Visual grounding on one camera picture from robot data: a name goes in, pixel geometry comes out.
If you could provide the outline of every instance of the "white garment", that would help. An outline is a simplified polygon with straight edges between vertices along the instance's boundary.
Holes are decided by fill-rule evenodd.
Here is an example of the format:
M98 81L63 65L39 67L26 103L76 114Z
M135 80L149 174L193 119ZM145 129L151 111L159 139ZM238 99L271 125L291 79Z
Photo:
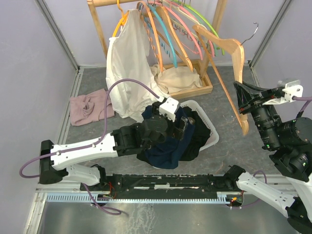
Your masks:
M120 79L131 78L141 81L159 96L168 97L154 80L146 59L149 51L150 42L140 20L140 13L137 9L130 10L119 37L110 38L106 68L107 87L110 88ZM141 113L145 107L157 101L144 87L129 81L115 86L110 98L113 109L122 118L131 117L136 121L143 121Z
M151 67L151 71L159 88L167 94L202 87L201 79L196 69L191 72L187 66L172 67L160 72L159 65L156 64Z

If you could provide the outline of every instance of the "pink hanger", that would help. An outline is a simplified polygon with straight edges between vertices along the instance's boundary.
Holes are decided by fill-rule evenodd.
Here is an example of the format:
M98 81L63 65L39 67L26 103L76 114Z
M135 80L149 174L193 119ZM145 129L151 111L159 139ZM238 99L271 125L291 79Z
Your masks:
M160 5L160 6L163 6L162 3L160 2L153 2L153 1L148 1L148 3L150 4L156 4L156 5ZM194 44L195 44L195 47L197 47L197 52L196 51L193 51L192 49L190 49L188 46L186 46L185 44L183 44L181 42L182 45L184 45L186 48L188 48L190 51L192 51L194 54L200 56L200 60L203 60L203 54L201 52L201 49L200 49L200 46L198 45L198 42L197 40L195 39L195 37L193 36L193 34L191 33L190 29L188 28L188 26L183 22L183 20L173 11L171 10L169 7L167 6L163 6L166 8L167 11L169 11L182 25L183 27L186 29L186 31L188 32L188 34L191 36Z
M191 18L193 18L194 20L196 20L197 22L198 22L198 20L197 20L197 18L195 17L195 16L193 16L192 15L192 13L191 12L189 12L188 10L186 10L182 5L180 5L180 4L177 4L176 2L173 2L173 1L170 1L170 0L164 0L164 1L166 1L167 3L170 3L170 10L171 11L173 11L172 9L171 9L171 5L174 5L174 6L176 6L176 7L178 7L181 11L183 11L186 15L188 15L189 17L191 17ZM210 40L208 40L208 43L209 43L209 45L210 45L210 49L211 49L211 55L212 55L212 57L214 58L215 57L215 48L214 48L214 45L212 44L212 42L210 41ZM198 52L196 52L195 51L195 48L196 48L196 44L194 43L194 51L192 50L192 49L190 49L189 47L187 47L186 45L184 45L186 48L188 48L190 51L192 51L194 54L196 54L196 55L198 55Z

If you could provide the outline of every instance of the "gray floor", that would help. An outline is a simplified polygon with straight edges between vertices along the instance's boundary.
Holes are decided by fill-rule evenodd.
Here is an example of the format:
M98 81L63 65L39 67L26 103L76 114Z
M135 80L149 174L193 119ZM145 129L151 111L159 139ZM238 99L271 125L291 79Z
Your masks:
M236 102L233 68L219 67L218 70L232 99ZM84 69L78 94L88 94L101 88L106 89L105 74L105 68ZM105 167L107 173L116 174L223 174L228 170L229 165L237 164L250 173L261 169L267 174L279 174L269 159L269 152L261 149L263 143L251 116L249 116L250 131L243 136L234 112L211 67L208 69L208 75L214 86L210 94L180 101L195 100L205 110L220 136L216 145L200 152L198 158L193 161L180 162L174 170L155 169L137 160L136 156L96 159L85 162L84 165L91 166L97 163ZM246 82L254 83L248 66L244 67L243 78ZM108 119L108 131L111 132L134 122L130 118L122 119L117 114ZM96 138L102 134L103 129L103 120L79 127L70 126L66 143Z

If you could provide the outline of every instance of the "dark blue clothing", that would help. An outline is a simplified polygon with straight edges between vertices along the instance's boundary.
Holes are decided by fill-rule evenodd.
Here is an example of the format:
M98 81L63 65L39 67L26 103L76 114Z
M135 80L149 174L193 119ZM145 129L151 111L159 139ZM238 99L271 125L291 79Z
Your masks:
M142 113L144 119L152 117L152 106L146 107ZM175 126L179 127L182 116L187 118L187 115L181 107L177 110L175 117ZM188 121L188 126L184 132L183 140L177 140L170 136L166 138L166 142L157 144L144 152L149 163L155 167L162 169L174 169L178 166L184 151L190 144L195 126Z

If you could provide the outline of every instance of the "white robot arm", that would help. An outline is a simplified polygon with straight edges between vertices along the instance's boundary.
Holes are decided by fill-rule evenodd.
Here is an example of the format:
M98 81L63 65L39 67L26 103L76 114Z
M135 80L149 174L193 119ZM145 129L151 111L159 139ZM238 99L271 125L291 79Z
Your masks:
M222 181L226 181L224 187L229 190L239 188L257 196L279 210L297 231L312 233L312 120L297 116L283 123L273 106L300 97L303 89L300 82L281 82L274 89L261 89L238 82L234 86L240 113L252 114L264 143L262 148L275 151L270 159L296 188L299 197L283 194L236 165L222 177ZM68 145L42 142L41 155L54 155L40 159L39 182L51 184L66 179L93 186L105 177L105 169L100 166L89 168L78 163L102 157L137 154L153 144L164 142L166 136L181 139L187 127L187 119L179 128L172 127L179 107L178 101L168 98L153 107L154 115L151 119L114 130L103 139L100 137ZM66 149L90 144L92 147L63 153Z

